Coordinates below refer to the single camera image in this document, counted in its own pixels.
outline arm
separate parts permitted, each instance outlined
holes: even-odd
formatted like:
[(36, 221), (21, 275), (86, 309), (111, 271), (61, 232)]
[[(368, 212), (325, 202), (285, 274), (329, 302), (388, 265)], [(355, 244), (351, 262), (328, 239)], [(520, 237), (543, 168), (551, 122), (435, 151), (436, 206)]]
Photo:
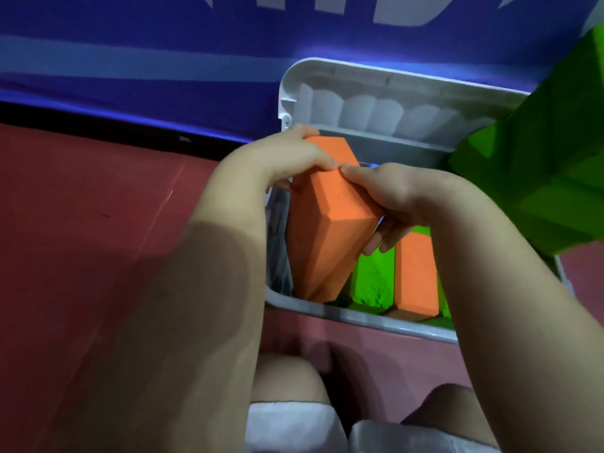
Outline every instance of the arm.
[(265, 297), (264, 193), (310, 167), (337, 168), (303, 141), (317, 134), (294, 127), (215, 169), (75, 418), (82, 450), (242, 451)]
[(366, 252), (410, 225), (431, 227), (461, 352), (501, 449), (604, 448), (602, 327), (478, 188), (445, 172), (383, 167), (346, 173), (392, 210), (394, 235), (382, 231)]

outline orange block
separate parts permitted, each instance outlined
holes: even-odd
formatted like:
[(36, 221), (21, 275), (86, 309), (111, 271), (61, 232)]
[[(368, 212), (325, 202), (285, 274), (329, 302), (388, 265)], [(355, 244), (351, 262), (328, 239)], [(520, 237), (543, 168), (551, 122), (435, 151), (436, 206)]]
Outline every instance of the orange block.
[[(344, 138), (307, 138), (338, 162), (359, 165)], [(355, 268), (383, 212), (366, 190), (339, 170), (313, 170), (294, 178), (286, 244), (294, 295), (335, 300)]]
[(394, 249), (394, 304), (388, 316), (421, 321), (439, 314), (436, 263), (430, 236), (411, 232)]

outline pink floor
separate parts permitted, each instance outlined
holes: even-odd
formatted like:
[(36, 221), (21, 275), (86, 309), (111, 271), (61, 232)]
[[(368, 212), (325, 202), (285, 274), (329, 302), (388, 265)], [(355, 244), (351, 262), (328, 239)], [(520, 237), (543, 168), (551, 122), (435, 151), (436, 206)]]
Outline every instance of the pink floor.
[[(215, 162), (0, 125), (0, 445), (39, 450), (178, 241)], [(604, 322), (604, 244), (563, 257)], [(349, 426), (469, 384), (457, 346), (267, 309), (261, 349), (321, 372)]]

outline gray plastic container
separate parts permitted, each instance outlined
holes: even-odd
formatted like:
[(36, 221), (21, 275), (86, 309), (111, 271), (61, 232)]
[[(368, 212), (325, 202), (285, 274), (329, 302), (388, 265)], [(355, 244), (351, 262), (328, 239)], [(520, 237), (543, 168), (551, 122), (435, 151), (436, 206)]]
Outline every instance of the gray plastic container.
[[(514, 111), (526, 92), (327, 59), (304, 59), (283, 76), (278, 117), (282, 130), (310, 124), (321, 135), (343, 136), (361, 164), (398, 162), (441, 168), (466, 136)], [(291, 297), (285, 247), (289, 193), (266, 198), (266, 302), (328, 320), (418, 338), (457, 343), (448, 329), (316, 304)], [(572, 293), (559, 258), (555, 270)]]

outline thigh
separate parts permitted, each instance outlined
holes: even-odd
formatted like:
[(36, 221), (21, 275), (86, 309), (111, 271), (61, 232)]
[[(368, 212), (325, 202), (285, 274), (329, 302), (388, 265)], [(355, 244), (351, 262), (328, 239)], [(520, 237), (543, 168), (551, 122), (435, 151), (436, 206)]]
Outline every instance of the thigh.
[(319, 402), (331, 405), (317, 370), (297, 356), (262, 354), (258, 357), (251, 403)]
[(447, 434), (497, 446), (482, 408), (471, 388), (446, 384), (436, 387), (402, 424), (436, 428)]

